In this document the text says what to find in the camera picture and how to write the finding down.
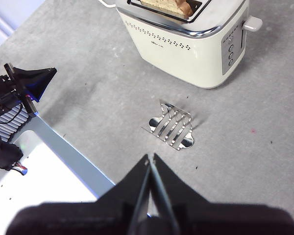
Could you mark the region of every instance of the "white wall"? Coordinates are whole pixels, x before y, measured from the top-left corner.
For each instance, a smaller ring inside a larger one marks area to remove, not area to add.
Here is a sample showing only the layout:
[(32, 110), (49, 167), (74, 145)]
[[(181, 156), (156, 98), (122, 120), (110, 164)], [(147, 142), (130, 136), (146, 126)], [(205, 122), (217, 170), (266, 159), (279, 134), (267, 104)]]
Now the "white wall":
[(0, 45), (45, 0), (0, 0)]

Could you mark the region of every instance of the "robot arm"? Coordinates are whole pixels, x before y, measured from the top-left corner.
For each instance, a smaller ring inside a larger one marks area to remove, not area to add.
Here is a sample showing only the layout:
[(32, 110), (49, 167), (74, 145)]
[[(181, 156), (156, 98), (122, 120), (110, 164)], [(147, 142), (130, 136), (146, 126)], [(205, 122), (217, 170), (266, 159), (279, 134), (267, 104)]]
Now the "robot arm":
[[(20, 111), (25, 107), (28, 115), (35, 117), (37, 110), (32, 100), (40, 101), (57, 70), (21, 70), (11, 64), (5, 64), (4, 68), (7, 75), (0, 76), (0, 116), (19, 106)], [(10, 123), (17, 115), (18, 113), (11, 120), (0, 124)], [(0, 168), (26, 174), (27, 169), (18, 162), (22, 156), (22, 151), (16, 145), (3, 142), (0, 137)]]
[[(149, 203), (157, 215), (147, 215)], [(23, 209), (6, 235), (24, 234), (294, 235), (294, 221), (266, 205), (209, 202), (154, 154), (145, 155), (96, 202)]]

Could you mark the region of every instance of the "chrome trim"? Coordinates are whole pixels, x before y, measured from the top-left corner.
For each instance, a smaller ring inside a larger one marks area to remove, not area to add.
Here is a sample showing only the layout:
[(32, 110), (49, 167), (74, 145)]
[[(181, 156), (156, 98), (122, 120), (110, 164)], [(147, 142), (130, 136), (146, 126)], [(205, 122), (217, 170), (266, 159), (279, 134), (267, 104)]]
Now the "chrome trim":
[(205, 38), (219, 32), (241, 9), (247, 0), (211, 0), (202, 1), (203, 7), (193, 21), (184, 22), (177, 17), (138, 7), (129, 0), (117, 0), (117, 10), (152, 26), (187, 36)]

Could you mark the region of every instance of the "toaster logo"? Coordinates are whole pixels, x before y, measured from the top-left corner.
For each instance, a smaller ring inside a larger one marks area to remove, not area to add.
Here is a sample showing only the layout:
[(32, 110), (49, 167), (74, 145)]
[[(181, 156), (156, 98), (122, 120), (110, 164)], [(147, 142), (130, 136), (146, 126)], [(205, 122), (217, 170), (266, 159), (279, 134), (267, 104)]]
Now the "toaster logo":
[(155, 44), (156, 46), (159, 46), (159, 47), (162, 47), (162, 48), (163, 48), (163, 46), (162, 46), (162, 45), (160, 45), (160, 44), (157, 44), (157, 43), (155, 43), (154, 41), (151, 41), (151, 43), (152, 43), (152, 44)]

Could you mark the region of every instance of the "bread slice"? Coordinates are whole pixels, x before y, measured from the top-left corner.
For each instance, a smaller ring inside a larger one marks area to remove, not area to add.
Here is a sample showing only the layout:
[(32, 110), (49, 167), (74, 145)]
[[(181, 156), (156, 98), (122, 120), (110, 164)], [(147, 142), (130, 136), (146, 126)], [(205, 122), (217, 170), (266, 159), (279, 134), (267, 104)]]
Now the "bread slice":
[(181, 18), (188, 18), (193, 15), (191, 6), (186, 0), (141, 0), (142, 5), (159, 9), (160, 11), (175, 15)]

